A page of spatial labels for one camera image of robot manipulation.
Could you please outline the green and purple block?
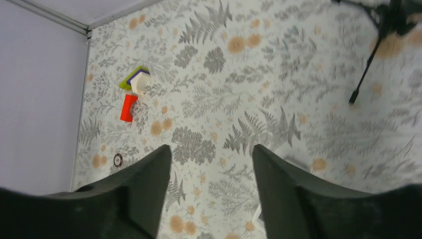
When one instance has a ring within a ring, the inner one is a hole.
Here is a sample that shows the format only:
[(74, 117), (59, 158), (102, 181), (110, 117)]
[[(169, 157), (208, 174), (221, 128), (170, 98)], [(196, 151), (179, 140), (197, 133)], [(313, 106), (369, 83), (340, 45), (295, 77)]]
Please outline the green and purple block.
[(137, 76), (139, 73), (145, 73), (150, 75), (150, 71), (148, 68), (143, 66), (138, 66), (135, 68), (123, 81), (119, 83), (119, 87), (123, 90), (130, 91), (131, 90), (131, 83), (130, 81)]

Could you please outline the red plastic block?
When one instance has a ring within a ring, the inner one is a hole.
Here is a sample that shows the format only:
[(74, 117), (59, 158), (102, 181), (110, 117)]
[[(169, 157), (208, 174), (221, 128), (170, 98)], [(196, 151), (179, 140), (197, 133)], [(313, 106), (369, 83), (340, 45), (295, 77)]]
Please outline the red plastic block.
[(125, 122), (132, 122), (133, 121), (131, 109), (132, 109), (132, 106), (136, 103), (137, 100), (138, 100), (137, 95), (131, 95), (131, 94), (125, 95), (123, 105), (122, 105), (122, 109), (121, 109), (120, 120), (125, 121)]

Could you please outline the white plastic block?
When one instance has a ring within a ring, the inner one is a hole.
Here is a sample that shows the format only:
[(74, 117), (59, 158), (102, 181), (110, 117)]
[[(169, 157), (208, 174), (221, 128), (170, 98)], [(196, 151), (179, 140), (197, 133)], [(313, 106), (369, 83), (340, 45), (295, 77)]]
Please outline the white plastic block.
[(138, 73), (130, 80), (131, 90), (136, 95), (144, 95), (146, 93), (146, 86), (151, 80), (151, 76), (146, 73)]

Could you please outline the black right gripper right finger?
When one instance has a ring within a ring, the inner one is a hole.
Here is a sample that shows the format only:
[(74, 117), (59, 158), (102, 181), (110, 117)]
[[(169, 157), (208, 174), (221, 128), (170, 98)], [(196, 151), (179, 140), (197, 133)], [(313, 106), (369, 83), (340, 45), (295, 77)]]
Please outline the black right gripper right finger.
[(263, 145), (252, 152), (269, 239), (419, 239), (422, 186), (371, 194), (318, 178)]

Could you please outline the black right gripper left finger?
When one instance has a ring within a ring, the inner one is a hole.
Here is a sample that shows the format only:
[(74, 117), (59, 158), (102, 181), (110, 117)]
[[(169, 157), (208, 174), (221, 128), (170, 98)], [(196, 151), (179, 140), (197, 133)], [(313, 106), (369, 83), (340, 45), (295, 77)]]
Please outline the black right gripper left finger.
[(138, 162), (74, 192), (0, 191), (3, 239), (154, 239), (172, 154), (162, 145)]

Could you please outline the black mini tripod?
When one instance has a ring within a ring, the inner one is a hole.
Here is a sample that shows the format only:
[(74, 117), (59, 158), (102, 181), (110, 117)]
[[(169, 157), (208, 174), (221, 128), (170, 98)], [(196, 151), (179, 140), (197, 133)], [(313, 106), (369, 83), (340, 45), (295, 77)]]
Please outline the black mini tripod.
[(420, 22), (422, 17), (422, 2), (420, 0), (391, 0), (388, 4), (368, 6), (351, 0), (336, 0), (336, 3), (353, 5), (364, 10), (377, 29), (377, 40), (369, 56), (360, 81), (349, 98), (349, 104), (355, 104), (360, 87), (372, 64), (381, 43), (391, 34), (405, 36)]

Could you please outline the poker chip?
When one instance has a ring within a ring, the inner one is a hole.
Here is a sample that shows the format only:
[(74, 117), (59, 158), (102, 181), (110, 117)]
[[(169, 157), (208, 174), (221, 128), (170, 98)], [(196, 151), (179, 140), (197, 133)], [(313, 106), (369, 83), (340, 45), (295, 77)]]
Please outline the poker chip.
[(120, 153), (115, 154), (113, 164), (115, 167), (120, 167), (123, 164), (123, 157)]

